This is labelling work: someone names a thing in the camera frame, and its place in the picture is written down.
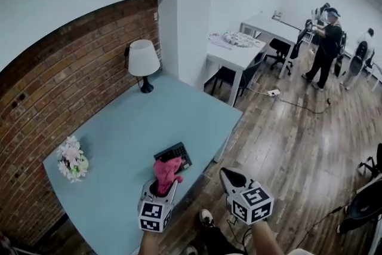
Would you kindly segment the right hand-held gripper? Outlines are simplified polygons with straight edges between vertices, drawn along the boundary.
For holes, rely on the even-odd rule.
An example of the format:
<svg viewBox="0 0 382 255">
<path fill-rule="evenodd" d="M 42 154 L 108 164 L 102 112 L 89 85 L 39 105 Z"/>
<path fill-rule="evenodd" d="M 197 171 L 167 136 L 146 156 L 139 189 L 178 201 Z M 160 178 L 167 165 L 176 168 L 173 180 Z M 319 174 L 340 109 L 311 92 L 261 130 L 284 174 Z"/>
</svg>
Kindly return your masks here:
<svg viewBox="0 0 382 255">
<path fill-rule="evenodd" d="M 273 211 L 274 197 L 261 186 L 249 189 L 254 180 L 241 169 L 222 167 L 219 172 L 231 214 L 246 225 L 268 218 Z"/>
</svg>

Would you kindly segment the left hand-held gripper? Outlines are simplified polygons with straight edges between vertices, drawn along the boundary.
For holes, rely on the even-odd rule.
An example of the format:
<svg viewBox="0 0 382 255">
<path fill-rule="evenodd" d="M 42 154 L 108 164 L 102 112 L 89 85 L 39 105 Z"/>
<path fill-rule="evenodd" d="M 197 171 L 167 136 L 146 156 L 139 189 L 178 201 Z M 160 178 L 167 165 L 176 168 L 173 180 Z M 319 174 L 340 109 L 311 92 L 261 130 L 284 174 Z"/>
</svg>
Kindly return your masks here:
<svg viewBox="0 0 382 255">
<path fill-rule="evenodd" d="M 143 231 L 162 233 L 170 222 L 172 204 L 178 181 L 174 180 L 163 201 L 156 201 L 156 179 L 149 180 L 142 188 L 138 206 L 138 225 Z"/>
</svg>

